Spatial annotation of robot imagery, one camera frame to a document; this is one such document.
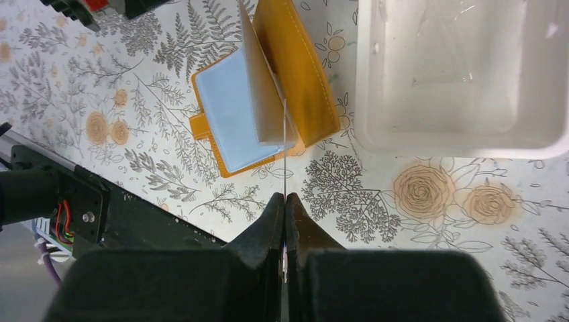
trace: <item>red wire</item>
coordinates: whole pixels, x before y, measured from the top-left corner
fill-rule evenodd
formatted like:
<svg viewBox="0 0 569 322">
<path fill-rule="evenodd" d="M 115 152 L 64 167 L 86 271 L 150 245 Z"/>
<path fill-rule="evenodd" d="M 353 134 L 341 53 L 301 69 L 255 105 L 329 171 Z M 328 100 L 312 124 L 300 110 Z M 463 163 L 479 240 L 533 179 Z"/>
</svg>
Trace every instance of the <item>red wire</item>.
<svg viewBox="0 0 569 322">
<path fill-rule="evenodd" d="M 59 237 L 59 221 L 61 218 L 61 204 L 58 204 L 58 209 L 57 209 L 57 220 L 55 222 L 55 236 L 57 237 L 57 240 L 61 243 L 64 243 L 66 245 L 72 245 L 71 243 L 68 243 L 67 241 L 63 241 L 61 240 L 61 237 Z"/>
<path fill-rule="evenodd" d="M 66 199 L 63 199 L 63 207 L 65 208 L 65 212 L 67 213 L 67 220 L 65 221 L 65 232 L 70 236 L 74 236 L 74 233 L 69 232 L 69 223 L 71 218 L 71 212 L 69 211 L 69 204 L 67 203 Z"/>
</svg>

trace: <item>printed table surface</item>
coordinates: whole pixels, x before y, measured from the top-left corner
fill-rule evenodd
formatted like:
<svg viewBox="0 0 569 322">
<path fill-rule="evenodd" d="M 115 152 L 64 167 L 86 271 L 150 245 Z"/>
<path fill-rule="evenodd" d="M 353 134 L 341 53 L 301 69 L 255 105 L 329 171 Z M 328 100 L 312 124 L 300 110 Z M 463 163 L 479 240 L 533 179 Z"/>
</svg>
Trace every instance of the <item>printed table surface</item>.
<svg viewBox="0 0 569 322">
<path fill-rule="evenodd" d="M 254 0 L 244 1 L 250 17 Z M 0 0 L 0 121 L 229 241 L 276 192 L 296 192 L 347 248 L 460 250 L 483 265 L 510 321 L 569 319 L 569 154 L 551 160 L 379 156 L 354 137 L 358 3 L 295 1 L 342 130 L 219 177 L 192 138 L 190 76 L 240 46 L 237 3 L 175 0 L 93 33 L 40 1 Z"/>
</svg>

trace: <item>red component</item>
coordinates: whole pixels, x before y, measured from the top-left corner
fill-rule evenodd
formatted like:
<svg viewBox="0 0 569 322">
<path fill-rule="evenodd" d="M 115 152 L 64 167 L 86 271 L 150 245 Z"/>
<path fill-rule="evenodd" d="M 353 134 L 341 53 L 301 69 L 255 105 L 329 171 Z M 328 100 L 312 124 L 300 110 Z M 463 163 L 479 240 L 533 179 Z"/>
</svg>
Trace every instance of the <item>red component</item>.
<svg viewBox="0 0 569 322">
<path fill-rule="evenodd" d="M 89 10 L 98 11 L 109 5 L 108 0 L 85 0 Z"/>
</svg>

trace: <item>orange rose print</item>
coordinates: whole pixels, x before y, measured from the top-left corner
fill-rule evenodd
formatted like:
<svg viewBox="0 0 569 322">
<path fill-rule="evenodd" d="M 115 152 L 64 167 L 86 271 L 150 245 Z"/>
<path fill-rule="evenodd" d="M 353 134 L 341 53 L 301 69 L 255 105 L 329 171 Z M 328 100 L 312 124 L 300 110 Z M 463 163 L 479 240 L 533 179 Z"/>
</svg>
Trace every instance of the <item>orange rose print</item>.
<svg viewBox="0 0 569 322">
<path fill-rule="evenodd" d="M 494 225 L 508 220 L 515 209 L 509 189 L 494 186 L 478 186 L 470 189 L 464 201 L 459 202 L 465 215 L 485 225 Z"/>
<path fill-rule="evenodd" d="M 115 97 L 113 99 L 116 106 L 125 107 L 127 98 L 128 94 L 126 91 L 124 89 L 120 89 L 115 93 Z"/>
<path fill-rule="evenodd" d="M 111 128 L 111 138 L 118 145 L 122 146 L 128 141 L 128 125 L 123 121 L 118 121 Z"/>
<path fill-rule="evenodd" d="M 101 145 L 107 140 L 107 121 L 103 114 L 94 112 L 87 118 L 86 131 L 89 141 Z"/>
<path fill-rule="evenodd" d="M 397 209 L 417 219 L 443 215 L 455 190 L 446 172 L 422 165 L 401 173 L 393 185 Z"/>
</svg>

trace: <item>orange flower print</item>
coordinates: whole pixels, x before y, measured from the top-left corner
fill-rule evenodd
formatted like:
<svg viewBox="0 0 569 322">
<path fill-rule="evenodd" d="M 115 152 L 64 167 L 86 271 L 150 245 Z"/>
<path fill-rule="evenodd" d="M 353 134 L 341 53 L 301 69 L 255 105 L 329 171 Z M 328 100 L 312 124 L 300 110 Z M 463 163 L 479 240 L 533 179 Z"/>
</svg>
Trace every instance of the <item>orange flower print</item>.
<svg viewBox="0 0 569 322">
<path fill-rule="evenodd" d="M 455 191 L 450 176 L 437 168 L 418 165 L 407 169 L 394 181 L 397 209 L 416 219 L 443 215 Z"/>
<path fill-rule="evenodd" d="M 481 185 L 474 189 L 460 189 L 454 198 L 465 215 L 485 225 L 500 224 L 508 220 L 516 208 L 509 188 Z"/>
<path fill-rule="evenodd" d="M 77 38 L 77 47 L 85 47 L 87 45 L 87 34 L 82 32 L 79 37 Z"/>
<path fill-rule="evenodd" d="M 125 107 L 126 100 L 128 98 L 128 94 L 124 89 L 120 89 L 115 93 L 115 97 L 113 100 L 115 101 L 115 106 L 117 107 Z"/>
<path fill-rule="evenodd" d="M 65 16 L 60 15 L 59 17 L 56 18 L 56 23 L 58 26 L 63 27 L 64 25 L 67 24 L 67 18 L 65 18 Z"/>
<path fill-rule="evenodd" d="M 170 211 L 170 207 L 166 203 L 166 198 L 156 198 L 156 204 L 165 211 Z"/>
<path fill-rule="evenodd" d="M 12 48 L 7 42 L 0 44 L 0 62 L 10 62 L 12 57 Z"/>
<path fill-rule="evenodd" d="M 322 67 L 331 68 L 332 64 L 335 64 L 340 60 L 340 50 L 346 46 L 346 41 L 344 37 L 339 36 L 343 30 L 339 29 L 332 31 L 332 25 L 328 22 L 326 24 L 328 38 L 324 38 L 322 43 L 315 43 L 314 45 L 318 50 L 327 52 L 326 58 L 322 61 Z"/>
<path fill-rule="evenodd" d="M 128 141 L 128 125 L 123 121 L 118 121 L 111 128 L 111 138 L 113 141 L 122 146 Z"/>
<path fill-rule="evenodd" d="M 100 146 L 107 140 L 107 120 L 103 114 L 93 112 L 87 118 L 86 124 L 87 137 L 93 144 Z"/>
<path fill-rule="evenodd" d="M 91 48 L 91 52 L 93 53 L 94 56 L 102 54 L 104 52 L 103 45 L 97 42 L 97 44 Z"/>
</svg>

